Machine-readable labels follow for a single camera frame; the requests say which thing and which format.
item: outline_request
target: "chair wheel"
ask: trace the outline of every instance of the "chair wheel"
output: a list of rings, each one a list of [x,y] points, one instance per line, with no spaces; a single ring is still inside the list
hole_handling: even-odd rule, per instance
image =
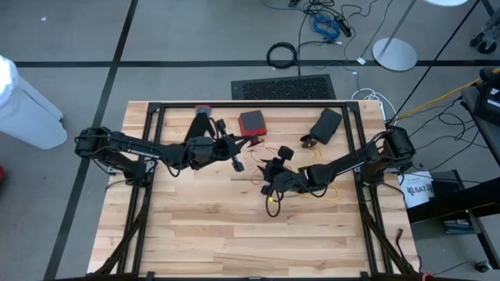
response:
[[[497,49],[497,42],[493,42],[493,44],[491,44],[491,46],[489,48],[486,48],[486,45],[487,45],[486,41],[483,41],[479,44],[479,46],[477,47],[477,50],[479,51],[479,53],[491,54],[492,52],[494,52]]]
[[[474,266],[474,268],[478,271],[478,272],[481,272],[481,273],[484,273],[486,271],[490,271],[492,270],[493,268],[491,267],[490,265],[490,262],[489,261],[480,261],[478,263],[476,263],[476,265]]]
[[[472,40],[469,43],[470,47],[476,47],[479,45],[479,43],[483,40],[484,33],[480,32],[478,35],[474,36]]]

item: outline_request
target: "small red object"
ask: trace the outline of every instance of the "small red object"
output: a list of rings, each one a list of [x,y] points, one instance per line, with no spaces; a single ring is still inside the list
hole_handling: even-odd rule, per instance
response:
[[[267,134],[266,122],[264,122],[264,116],[260,110],[241,113],[238,122],[243,137]]]

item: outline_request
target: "white cable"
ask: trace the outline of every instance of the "white cable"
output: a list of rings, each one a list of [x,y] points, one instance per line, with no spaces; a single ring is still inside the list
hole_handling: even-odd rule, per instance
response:
[[[369,95],[367,95],[363,98],[365,100],[378,100],[378,101],[380,101],[380,98],[383,98],[389,104],[389,106],[391,106],[392,111],[396,115],[396,109],[394,108],[392,103],[388,99],[386,99],[385,96],[383,96],[381,93],[378,93],[378,92],[374,91],[373,89],[363,88],[363,89],[357,90],[354,92],[354,94],[352,94],[351,99],[355,99],[355,96],[357,94],[361,93],[362,91],[370,91],[371,92]]]

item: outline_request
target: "power strip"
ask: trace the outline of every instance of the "power strip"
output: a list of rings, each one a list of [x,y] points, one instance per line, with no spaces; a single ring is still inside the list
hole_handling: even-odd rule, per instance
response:
[[[384,103],[382,101],[379,101],[379,104],[380,104],[380,110],[382,111],[382,118],[384,118],[384,122],[385,122],[386,119],[385,119]]]

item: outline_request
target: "wooden tabletop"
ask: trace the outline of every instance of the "wooden tabletop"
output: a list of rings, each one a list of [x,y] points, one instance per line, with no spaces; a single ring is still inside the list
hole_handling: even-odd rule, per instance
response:
[[[369,140],[384,130],[380,107],[377,101],[360,101],[359,105]],[[125,134],[141,137],[147,106],[147,101],[129,102],[122,129]],[[212,117],[223,118],[227,132],[238,135],[239,114],[256,109],[262,110],[268,134],[264,136],[265,147],[260,144],[253,149],[244,148],[238,156],[245,166],[244,172],[236,173],[228,161],[199,171],[185,169],[173,178],[166,167],[159,164],[141,275],[154,271],[156,276],[356,277],[361,271],[370,271],[352,173],[339,176],[324,198],[285,194],[280,215],[270,218],[266,214],[265,197],[260,194],[262,176],[256,172],[256,166],[262,165],[259,159],[271,159],[281,145],[295,151],[293,159],[286,162],[293,169],[328,163],[348,154],[344,123],[327,145],[304,149],[298,139],[309,133],[322,108],[214,108]],[[194,114],[192,108],[168,108],[161,144],[182,142]],[[351,121],[358,148],[354,118]],[[109,182],[122,179],[122,176],[112,176]],[[398,187],[395,176],[387,176],[386,181]],[[417,269],[415,244],[402,196],[384,185],[378,190],[387,237],[394,244],[397,229],[404,229],[400,244],[406,258]],[[124,184],[109,188],[89,272],[98,269],[120,242],[130,191],[131,187]],[[379,272],[383,272],[375,236],[373,241]],[[128,258],[126,272],[130,271],[131,263],[132,258]]]

